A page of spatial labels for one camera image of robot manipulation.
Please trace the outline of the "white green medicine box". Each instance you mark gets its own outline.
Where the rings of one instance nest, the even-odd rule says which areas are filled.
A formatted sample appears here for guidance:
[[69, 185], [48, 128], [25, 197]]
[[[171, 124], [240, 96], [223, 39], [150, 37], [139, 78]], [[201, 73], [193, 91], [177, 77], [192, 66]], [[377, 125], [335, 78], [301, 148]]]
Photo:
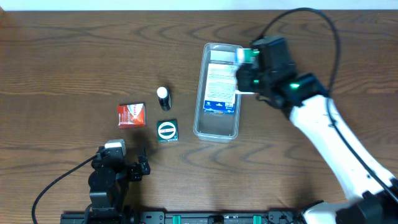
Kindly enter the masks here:
[[255, 79], [258, 67], [255, 65], [255, 56], [252, 49], [236, 50], [236, 94], [253, 95], [256, 93]]

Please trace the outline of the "green Zam-Buk box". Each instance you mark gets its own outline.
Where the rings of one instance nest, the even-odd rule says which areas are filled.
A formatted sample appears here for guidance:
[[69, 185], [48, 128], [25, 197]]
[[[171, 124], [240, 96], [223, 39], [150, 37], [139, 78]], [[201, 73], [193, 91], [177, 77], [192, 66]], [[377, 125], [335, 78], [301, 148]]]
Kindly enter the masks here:
[[178, 125], [176, 120], [157, 122], [157, 140], [159, 143], [178, 141]]

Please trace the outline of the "red Panadol box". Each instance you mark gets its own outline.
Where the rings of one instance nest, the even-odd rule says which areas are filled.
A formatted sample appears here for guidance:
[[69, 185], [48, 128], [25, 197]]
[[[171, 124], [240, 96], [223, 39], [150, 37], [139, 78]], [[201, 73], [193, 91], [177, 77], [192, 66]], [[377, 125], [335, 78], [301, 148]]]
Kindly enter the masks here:
[[118, 128], [135, 128], [146, 125], [146, 107], [143, 103], [119, 105]]

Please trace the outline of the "blue medicine box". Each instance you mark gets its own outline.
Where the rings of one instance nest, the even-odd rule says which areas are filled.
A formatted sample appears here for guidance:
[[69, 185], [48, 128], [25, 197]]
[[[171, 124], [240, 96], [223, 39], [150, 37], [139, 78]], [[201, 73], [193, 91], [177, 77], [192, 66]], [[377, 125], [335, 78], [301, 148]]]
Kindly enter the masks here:
[[209, 113], [234, 114], [236, 102], [236, 67], [210, 63], [206, 77], [203, 110]]

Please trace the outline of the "clear plastic container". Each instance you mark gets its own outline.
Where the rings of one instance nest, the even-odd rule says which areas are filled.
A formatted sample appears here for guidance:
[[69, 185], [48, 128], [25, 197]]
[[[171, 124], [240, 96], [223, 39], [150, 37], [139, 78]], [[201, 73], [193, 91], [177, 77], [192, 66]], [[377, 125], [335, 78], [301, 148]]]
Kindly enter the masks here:
[[240, 45], [207, 43], [203, 49], [193, 132], [203, 141], [230, 142], [239, 133], [241, 95], [236, 94], [234, 114], [209, 113], [203, 110], [208, 65], [234, 65]]

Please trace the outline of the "dark bottle white cap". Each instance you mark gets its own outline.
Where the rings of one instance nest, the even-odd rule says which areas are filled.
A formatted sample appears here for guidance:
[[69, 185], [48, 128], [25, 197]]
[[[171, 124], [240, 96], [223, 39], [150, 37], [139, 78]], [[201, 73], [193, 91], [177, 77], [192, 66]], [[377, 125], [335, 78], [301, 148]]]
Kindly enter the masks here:
[[164, 86], [158, 87], [157, 96], [159, 100], [160, 107], [164, 111], [168, 111], [172, 107], [172, 99], [168, 89]]

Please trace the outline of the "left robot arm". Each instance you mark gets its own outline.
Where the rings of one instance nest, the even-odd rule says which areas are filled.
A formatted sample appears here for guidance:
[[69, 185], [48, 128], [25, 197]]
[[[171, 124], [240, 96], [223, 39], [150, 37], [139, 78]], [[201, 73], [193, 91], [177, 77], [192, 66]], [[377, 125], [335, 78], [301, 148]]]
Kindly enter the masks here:
[[125, 158], [122, 147], [98, 148], [91, 163], [94, 172], [89, 176], [93, 218], [122, 218], [126, 215], [123, 204], [131, 182], [139, 182], [150, 174], [146, 150], [142, 149], [136, 162]]

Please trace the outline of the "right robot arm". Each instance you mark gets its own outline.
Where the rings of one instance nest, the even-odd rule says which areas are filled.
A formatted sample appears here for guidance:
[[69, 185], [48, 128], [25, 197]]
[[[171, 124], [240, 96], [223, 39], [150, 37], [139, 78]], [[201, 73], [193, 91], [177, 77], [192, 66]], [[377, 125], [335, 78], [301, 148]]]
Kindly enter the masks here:
[[345, 193], [346, 203], [306, 208], [305, 223], [397, 223], [397, 178], [368, 153], [312, 73], [260, 72], [244, 63], [236, 78], [239, 91], [269, 97], [308, 137]]

